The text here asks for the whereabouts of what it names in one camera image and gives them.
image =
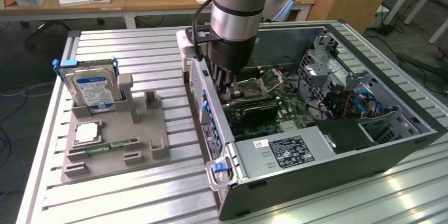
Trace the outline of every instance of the chair wheel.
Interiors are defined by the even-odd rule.
[[[37,45],[35,44],[26,44],[26,49],[27,50],[35,50],[37,49]]]
[[[22,26],[23,29],[27,29],[27,28],[31,27],[31,24],[30,24],[30,22],[21,21],[21,26]]]

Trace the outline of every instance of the blue hard drive label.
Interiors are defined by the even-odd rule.
[[[282,168],[289,168],[315,160],[302,136],[273,141],[270,142],[270,147]]]
[[[114,97],[107,89],[106,77],[78,79],[77,83],[89,107],[103,109],[113,106]]]

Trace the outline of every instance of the aluminum extrusion table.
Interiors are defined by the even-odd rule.
[[[333,25],[448,126],[448,109],[346,24]],[[137,82],[134,95],[163,98],[173,160],[154,168],[63,185],[71,95],[57,80],[18,223],[410,223],[448,220],[448,139],[414,153],[386,173],[221,222],[194,130],[175,33],[182,27],[86,31],[67,40],[63,59],[115,56]],[[355,70],[362,64],[341,48]]]

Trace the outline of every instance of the floor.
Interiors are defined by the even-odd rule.
[[[415,0],[407,1],[402,12],[414,1]],[[395,2],[397,0],[386,0],[385,4],[393,7]],[[395,31],[389,36],[381,37],[387,41],[397,52],[409,54],[410,56],[419,58],[422,61],[439,66],[442,64],[442,60],[438,59],[441,52],[438,51],[437,46],[431,45],[427,40],[446,21],[447,17],[448,10],[429,2],[410,25],[405,25],[403,22],[398,22],[405,29],[405,34],[399,34]],[[158,25],[162,18],[163,16],[155,16],[142,19],[139,27],[151,27]],[[209,19],[209,15],[202,16],[201,23],[206,22]],[[170,27],[190,25],[191,20],[193,15],[167,16],[159,26]],[[125,20],[122,18],[107,18],[106,25],[103,26],[98,25],[95,19],[73,20],[67,21],[67,23],[75,30],[126,28]],[[10,27],[0,32],[0,90],[14,87],[29,87],[34,84],[53,82],[55,80],[55,73],[51,70],[51,62],[53,59],[58,59],[62,56],[67,32],[61,27],[53,27],[37,38],[37,50],[34,51],[26,50],[23,47],[23,39],[18,39],[25,38],[33,29],[35,29],[41,24],[42,22],[31,22],[31,28],[23,29],[19,23],[14,22],[10,24]],[[377,34],[375,31],[371,30],[367,32],[371,35]],[[382,42],[378,38],[369,38],[369,40],[391,59],[397,60],[395,54],[390,51],[385,42]],[[446,33],[439,40],[439,43],[443,42],[448,44],[448,33]],[[423,82],[423,74],[414,66],[405,65],[403,68],[419,82]],[[429,74],[427,84],[431,88],[439,90],[445,87],[443,80],[431,74]],[[35,95],[47,93],[51,91],[51,88],[53,85],[38,87],[31,90],[31,94]],[[439,94],[435,94],[435,96],[445,102],[445,104],[448,104],[448,97]],[[14,97],[14,99],[9,97],[9,99],[10,102],[0,100],[0,118],[5,118],[11,113],[19,105],[14,104],[14,102],[21,103],[25,97],[18,96]],[[27,181],[27,176],[33,166],[49,102],[49,95],[30,98],[27,101],[27,114],[23,116],[23,119],[11,126],[6,127],[9,136],[15,142],[21,156],[25,170],[23,181]],[[6,159],[6,154],[6,150],[0,152],[0,162]],[[11,188],[13,185],[15,185],[18,177],[21,177],[19,171],[21,168],[13,155],[7,164],[0,168],[0,195]],[[2,223],[15,223],[21,208],[23,190],[25,183],[21,183],[14,189],[13,194],[0,198]]]

